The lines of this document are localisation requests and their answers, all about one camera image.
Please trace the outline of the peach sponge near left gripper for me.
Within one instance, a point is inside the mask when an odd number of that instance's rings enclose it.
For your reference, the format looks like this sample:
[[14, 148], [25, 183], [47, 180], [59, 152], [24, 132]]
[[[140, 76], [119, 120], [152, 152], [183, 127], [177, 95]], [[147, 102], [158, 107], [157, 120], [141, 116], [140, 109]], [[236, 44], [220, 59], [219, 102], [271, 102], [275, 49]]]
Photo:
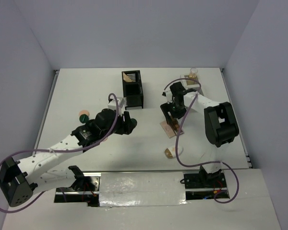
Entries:
[[81, 111], [79, 112], [79, 116], [82, 116], [82, 115], [89, 116], [90, 113], [89, 113], [89, 111], [87, 111], [87, 110], [81, 110]]

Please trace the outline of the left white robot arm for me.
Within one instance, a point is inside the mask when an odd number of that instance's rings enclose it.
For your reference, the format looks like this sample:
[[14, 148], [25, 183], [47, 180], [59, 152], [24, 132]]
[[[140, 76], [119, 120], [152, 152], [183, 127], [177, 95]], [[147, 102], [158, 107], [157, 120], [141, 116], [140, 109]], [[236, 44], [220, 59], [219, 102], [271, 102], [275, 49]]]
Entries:
[[94, 148], [111, 134], [129, 135], [136, 126], [137, 121], [129, 112], [117, 115], [115, 110], [103, 109], [52, 147], [17, 161], [12, 157], [4, 160], [0, 168], [0, 188], [9, 206], [20, 206], [33, 195], [53, 188], [70, 187], [79, 191], [88, 187], [93, 190], [95, 185], [79, 167], [72, 165], [65, 170], [54, 167]]

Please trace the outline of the black slotted organizer box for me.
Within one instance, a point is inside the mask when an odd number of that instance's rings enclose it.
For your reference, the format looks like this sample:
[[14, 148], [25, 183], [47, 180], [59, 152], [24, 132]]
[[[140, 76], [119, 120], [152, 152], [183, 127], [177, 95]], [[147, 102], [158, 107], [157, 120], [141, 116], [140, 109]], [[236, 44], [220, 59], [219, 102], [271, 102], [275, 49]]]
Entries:
[[144, 92], [142, 86], [142, 78], [139, 70], [122, 71], [126, 74], [135, 74], [136, 82], [125, 82], [122, 76], [123, 97], [125, 101], [125, 109], [127, 108], [144, 108]]

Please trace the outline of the white slotted organizer box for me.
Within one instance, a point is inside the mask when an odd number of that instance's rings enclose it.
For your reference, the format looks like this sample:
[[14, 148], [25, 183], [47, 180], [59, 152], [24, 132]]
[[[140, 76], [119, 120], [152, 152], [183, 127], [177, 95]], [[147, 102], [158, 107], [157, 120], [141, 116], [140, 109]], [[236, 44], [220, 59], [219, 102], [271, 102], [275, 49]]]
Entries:
[[197, 90], [201, 95], [204, 95], [200, 85], [192, 80], [187, 80], [188, 75], [180, 75], [181, 83], [186, 89], [195, 89]]

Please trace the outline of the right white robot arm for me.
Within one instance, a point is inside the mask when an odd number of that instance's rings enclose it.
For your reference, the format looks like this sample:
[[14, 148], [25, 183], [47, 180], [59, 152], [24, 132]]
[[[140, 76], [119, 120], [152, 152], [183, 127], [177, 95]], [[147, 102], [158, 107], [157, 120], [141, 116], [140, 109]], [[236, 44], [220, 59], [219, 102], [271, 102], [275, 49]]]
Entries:
[[199, 163], [199, 182], [211, 187], [221, 175], [221, 162], [230, 143], [239, 135], [237, 120], [231, 103], [219, 103], [202, 94], [198, 89], [186, 88], [178, 81], [169, 83], [162, 93], [166, 103], [160, 106], [166, 122], [181, 134], [183, 123], [191, 110], [204, 117], [204, 132], [209, 143], [208, 159]]

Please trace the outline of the beige gold cosmetic tube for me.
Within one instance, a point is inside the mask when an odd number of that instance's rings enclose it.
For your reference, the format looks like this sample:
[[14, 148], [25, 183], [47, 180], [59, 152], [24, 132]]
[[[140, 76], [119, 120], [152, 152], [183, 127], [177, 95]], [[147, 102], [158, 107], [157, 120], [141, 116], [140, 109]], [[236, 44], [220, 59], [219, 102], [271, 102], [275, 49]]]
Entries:
[[125, 82], [136, 82], [136, 75], [135, 74], [123, 73], [122, 76], [123, 76], [123, 80]]

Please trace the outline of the dark green powder puff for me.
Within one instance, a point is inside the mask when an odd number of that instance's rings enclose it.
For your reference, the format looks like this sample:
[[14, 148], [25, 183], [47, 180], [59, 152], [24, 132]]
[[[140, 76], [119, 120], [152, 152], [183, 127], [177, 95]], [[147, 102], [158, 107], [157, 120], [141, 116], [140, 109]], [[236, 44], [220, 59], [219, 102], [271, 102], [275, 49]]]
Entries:
[[132, 125], [133, 125], [134, 127], [137, 126], [137, 121], [136, 121], [136, 119], [132, 118], [132, 119], [131, 119], [131, 122], [132, 122]]

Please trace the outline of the dark green strapped puff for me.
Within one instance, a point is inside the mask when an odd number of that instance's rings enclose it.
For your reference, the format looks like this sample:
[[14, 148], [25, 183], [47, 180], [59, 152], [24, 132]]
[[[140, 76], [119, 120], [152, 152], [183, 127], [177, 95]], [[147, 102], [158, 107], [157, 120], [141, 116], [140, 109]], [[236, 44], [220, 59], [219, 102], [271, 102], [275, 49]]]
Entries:
[[79, 121], [82, 123], [82, 124], [85, 124], [86, 122], [89, 121], [89, 116], [87, 114], [81, 114], [79, 116]]

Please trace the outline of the pink palette case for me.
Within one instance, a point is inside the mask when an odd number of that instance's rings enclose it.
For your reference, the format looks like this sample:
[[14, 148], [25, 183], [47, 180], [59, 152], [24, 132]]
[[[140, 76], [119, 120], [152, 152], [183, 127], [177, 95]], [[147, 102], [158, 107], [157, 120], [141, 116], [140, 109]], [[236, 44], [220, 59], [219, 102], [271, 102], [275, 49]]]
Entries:
[[174, 130], [172, 126], [169, 126], [166, 121], [162, 121], [160, 125], [164, 130], [165, 134], [168, 136], [168, 138], [173, 138], [177, 136], [178, 131]]

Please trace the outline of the gold liquid foundation bottle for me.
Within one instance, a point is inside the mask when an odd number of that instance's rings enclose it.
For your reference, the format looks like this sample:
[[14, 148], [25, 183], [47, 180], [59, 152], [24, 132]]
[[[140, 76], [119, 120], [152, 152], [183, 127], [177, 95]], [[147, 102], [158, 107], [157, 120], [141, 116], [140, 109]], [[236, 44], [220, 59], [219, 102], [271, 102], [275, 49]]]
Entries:
[[196, 79], [197, 78], [198, 69], [191, 68], [189, 73], [189, 78]]

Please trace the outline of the silver taped panel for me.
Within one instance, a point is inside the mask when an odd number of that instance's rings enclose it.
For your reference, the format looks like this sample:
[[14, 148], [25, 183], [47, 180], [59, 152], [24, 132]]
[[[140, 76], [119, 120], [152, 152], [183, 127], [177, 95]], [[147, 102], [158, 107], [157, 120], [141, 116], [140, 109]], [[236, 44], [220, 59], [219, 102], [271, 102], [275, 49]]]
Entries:
[[103, 173], [100, 207], [178, 206], [186, 204], [182, 172]]

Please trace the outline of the brown eyeshadow palette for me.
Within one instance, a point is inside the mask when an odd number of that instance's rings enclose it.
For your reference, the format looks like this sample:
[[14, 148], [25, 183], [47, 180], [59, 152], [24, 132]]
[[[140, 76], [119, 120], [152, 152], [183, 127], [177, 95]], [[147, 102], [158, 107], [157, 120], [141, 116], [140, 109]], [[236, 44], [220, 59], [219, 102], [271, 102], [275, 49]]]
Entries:
[[172, 128], [174, 130], [178, 130], [180, 127], [178, 120], [176, 118], [173, 118], [173, 117], [171, 118], [171, 120], [172, 120]]

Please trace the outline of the white gold egg bottle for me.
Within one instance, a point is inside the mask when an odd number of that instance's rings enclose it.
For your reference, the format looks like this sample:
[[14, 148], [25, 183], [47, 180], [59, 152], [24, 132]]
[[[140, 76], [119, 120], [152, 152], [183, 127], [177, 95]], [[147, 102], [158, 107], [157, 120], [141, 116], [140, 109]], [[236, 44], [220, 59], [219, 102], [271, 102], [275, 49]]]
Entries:
[[178, 156], [180, 156], [183, 152], [183, 147], [178, 145], [177, 147], [175, 145], [167, 147], [164, 150], [164, 154], [168, 159], [174, 159], [176, 158], [176, 152], [178, 153]]

